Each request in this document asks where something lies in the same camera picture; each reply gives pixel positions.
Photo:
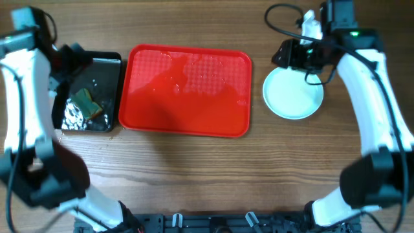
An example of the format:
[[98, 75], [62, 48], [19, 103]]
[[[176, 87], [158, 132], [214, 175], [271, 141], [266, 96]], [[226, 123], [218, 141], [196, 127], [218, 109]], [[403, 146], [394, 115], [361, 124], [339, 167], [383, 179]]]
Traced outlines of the green scrubbing sponge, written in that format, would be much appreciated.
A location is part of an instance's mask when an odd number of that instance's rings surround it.
[[88, 89], [80, 89], [77, 93], [71, 95], [74, 105], [80, 110], [85, 120], [92, 120], [102, 113], [100, 105], [93, 101]]

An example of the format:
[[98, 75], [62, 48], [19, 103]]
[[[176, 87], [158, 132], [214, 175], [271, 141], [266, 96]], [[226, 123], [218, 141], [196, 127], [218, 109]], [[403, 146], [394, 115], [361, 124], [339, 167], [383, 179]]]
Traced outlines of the pale blue plate back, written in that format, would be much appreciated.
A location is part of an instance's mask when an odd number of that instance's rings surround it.
[[263, 82], [263, 100], [279, 117], [301, 120], [317, 112], [324, 90], [320, 85], [309, 85], [305, 73], [278, 67]]

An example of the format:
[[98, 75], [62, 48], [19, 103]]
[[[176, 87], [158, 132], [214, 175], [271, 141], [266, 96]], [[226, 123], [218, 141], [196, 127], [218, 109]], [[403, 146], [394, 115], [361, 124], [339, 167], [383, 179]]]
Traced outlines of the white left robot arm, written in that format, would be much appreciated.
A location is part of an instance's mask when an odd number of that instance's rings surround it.
[[1, 37], [1, 70], [6, 87], [7, 132], [1, 156], [6, 185], [5, 214], [11, 232], [12, 196], [29, 207], [69, 212], [97, 232], [143, 232], [144, 226], [120, 201], [91, 185], [83, 160], [62, 146], [54, 134], [49, 80], [55, 58], [82, 64], [70, 48], [58, 51], [43, 30], [18, 29]]

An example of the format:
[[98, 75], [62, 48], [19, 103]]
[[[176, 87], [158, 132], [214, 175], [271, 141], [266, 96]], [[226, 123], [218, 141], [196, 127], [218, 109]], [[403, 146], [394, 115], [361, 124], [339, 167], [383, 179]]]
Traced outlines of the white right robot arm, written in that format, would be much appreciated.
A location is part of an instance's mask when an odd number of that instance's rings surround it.
[[323, 230], [396, 205], [399, 228], [413, 198], [413, 134], [389, 82], [382, 40], [376, 30], [359, 27], [350, 1], [326, 1], [320, 15], [316, 20], [301, 12], [301, 32], [288, 32], [272, 61], [307, 75], [332, 66], [349, 93], [362, 156], [342, 170], [337, 189], [308, 205], [310, 228]]

